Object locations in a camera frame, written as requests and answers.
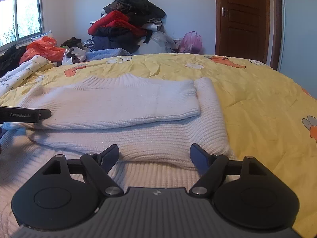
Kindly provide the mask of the brown wooden door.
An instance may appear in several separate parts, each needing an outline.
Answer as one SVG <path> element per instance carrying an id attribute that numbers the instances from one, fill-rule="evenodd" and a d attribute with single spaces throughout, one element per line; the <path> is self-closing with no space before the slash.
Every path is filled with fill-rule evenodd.
<path id="1" fill-rule="evenodd" d="M 281 58 L 282 0 L 216 0 L 215 53 L 263 62 L 274 70 Z M 221 8 L 230 11 L 222 16 Z"/>

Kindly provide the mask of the window with metal frame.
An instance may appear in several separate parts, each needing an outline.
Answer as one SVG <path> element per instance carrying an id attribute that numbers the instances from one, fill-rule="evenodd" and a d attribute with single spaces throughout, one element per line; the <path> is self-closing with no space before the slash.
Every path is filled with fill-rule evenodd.
<path id="1" fill-rule="evenodd" d="M 1 51 L 43 32 L 41 0 L 1 1 Z"/>

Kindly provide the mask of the dark navy clothes stack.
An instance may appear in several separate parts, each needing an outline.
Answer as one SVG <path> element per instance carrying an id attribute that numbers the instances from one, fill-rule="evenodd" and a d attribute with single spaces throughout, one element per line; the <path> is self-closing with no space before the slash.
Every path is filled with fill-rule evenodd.
<path id="1" fill-rule="evenodd" d="M 139 49 L 139 40 L 147 34 L 147 31 L 138 33 L 124 27 L 99 27 L 90 33 L 95 50 L 121 48 L 131 54 Z"/>

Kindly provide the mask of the yellow carrot print quilt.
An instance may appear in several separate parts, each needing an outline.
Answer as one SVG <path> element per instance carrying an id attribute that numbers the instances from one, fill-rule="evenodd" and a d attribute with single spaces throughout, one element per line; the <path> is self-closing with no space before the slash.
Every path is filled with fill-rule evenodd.
<path id="1" fill-rule="evenodd" d="M 1 97 L 1 105 L 17 106 L 36 85 L 58 87 L 86 78 L 116 78 L 124 74 L 169 81 L 212 80 L 220 100 L 230 147 L 240 160 L 252 155 L 290 187 L 300 200 L 294 229 L 303 237 L 316 236 L 316 99 L 299 84 L 265 64 L 192 54 L 153 54 L 94 60 L 53 67 L 50 64 L 29 75 L 19 87 Z M 14 193 L 52 156 L 78 154 L 45 149 L 25 131 L 14 130 L 1 140 L 1 237 L 19 227 L 11 211 Z M 110 171 L 123 189 L 140 187 L 190 188 L 197 172 L 174 165 L 150 163 L 134 149 Z"/>

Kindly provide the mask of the white knitted sweater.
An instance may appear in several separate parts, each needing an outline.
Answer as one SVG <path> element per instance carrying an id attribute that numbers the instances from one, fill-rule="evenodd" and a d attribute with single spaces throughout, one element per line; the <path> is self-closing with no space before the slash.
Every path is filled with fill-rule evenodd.
<path id="1" fill-rule="evenodd" d="M 57 154 L 78 158 L 116 144 L 119 162 L 110 176 L 129 186 L 190 188 L 198 174 L 192 144 L 234 158 L 212 81 L 144 79 L 125 74 L 89 77 L 48 88 L 36 84 L 20 107 L 49 109 L 34 123 L 4 123 L 1 138 L 1 237 L 17 229 L 11 199 Z"/>

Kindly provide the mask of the white crumpled plastic bag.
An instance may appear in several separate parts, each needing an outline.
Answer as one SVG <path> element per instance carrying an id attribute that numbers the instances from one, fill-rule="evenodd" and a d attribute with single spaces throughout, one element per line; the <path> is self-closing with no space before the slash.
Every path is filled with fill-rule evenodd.
<path id="1" fill-rule="evenodd" d="M 78 47 L 71 47 L 65 50 L 62 65 L 80 63 L 86 60 L 86 51 Z"/>

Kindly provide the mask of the orange plastic bag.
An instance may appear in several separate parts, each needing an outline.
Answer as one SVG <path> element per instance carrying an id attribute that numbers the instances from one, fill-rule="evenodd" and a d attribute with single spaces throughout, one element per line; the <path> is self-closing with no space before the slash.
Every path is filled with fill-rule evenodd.
<path id="1" fill-rule="evenodd" d="M 65 49 L 57 47 L 57 41 L 49 36 L 42 36 L 27 45 L 26 51 L 20 58 L 19 64 L 22 64 L 36 55 L 40 55 L 51 62 L 61 62 Z"/>

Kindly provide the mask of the red garment on pile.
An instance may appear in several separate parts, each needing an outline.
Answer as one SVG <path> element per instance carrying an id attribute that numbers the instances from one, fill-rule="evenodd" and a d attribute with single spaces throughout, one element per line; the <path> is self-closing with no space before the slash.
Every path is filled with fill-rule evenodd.
<path id="1" fill-rule="evenodd" d="M 146 30 L 129 23 L 129 17 L 120 11 L 112 11 L 101 19 L 95 21 L 88 29 L 88 34 L 93 36 L 100 27 L 121 27 L 132 31 L 135 36 L 145 36 Z"/>

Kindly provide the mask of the black clothes by window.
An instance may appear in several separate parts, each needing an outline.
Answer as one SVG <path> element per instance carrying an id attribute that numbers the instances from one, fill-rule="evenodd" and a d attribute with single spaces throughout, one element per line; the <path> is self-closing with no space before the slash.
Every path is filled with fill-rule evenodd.
<path id="1" fill-rule="evenodd" d="M 6 50 L 0 57 L 0 77 L 19 66 L 20 59 L 24 55 L 26 48 L 27 46 L 16 48 L 16 45 L 13 45 Z"/>

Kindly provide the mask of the pink plastic bag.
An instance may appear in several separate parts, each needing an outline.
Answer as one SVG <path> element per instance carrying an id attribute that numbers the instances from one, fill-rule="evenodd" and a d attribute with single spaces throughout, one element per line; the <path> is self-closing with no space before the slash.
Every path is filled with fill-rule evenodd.
<path id="1" fill-rule="evenodd" d="M 185 34 L 180 42 L 179 53 L 199 54 L 202 49 L 201 36 L 196 31 L 191 31 Z"/>

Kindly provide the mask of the black garment pile top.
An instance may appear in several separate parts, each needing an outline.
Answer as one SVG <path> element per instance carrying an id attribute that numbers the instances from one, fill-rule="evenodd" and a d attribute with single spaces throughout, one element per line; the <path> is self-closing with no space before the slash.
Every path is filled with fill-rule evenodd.
<path id="1" fill-rule="evenodd" d="M 148 0 L 114 0 L 103 8 L 106 14 L 120 11 L 129 17 L 132 25 L 142 26 L 152 19 L 162 19 L 166 13 Z"/>

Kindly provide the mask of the clear grey plastic bag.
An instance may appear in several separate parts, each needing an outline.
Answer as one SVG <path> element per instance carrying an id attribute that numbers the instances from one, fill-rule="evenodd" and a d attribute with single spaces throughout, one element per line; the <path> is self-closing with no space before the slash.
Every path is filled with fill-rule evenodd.
<path id="1" fill-rule="evenodd" d="M 177 49 L 174 40 L 164 32 L 156 31 L 151 36 L 145 36 L 138 42 L 139 48 L 134 55 L 171 53 Z"/>

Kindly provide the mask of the light blue folded blanket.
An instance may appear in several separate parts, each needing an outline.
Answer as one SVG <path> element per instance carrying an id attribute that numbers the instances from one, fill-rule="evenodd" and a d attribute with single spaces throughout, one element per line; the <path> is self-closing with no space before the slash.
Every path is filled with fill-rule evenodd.
<path id="1" fill-rule="evenodd" d="M 118 56 L 131 56 L 131 53 L 122 48 L 103 49 L 86 53 L 86 61 L 101 60 Z"/>

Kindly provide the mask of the white lettered blanket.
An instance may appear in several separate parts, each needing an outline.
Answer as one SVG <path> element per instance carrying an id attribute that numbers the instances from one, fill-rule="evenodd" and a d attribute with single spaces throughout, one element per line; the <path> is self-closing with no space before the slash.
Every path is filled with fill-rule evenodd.
<path id="1" fill-rule="evenodd" d="M 36 55 L 29 61 L 22 63 L 16 69 L 9 71 L 1 78 L 0 96 L 20 86 L 28 77 L 44 66 L 53 66 L 46 58 Z"/>

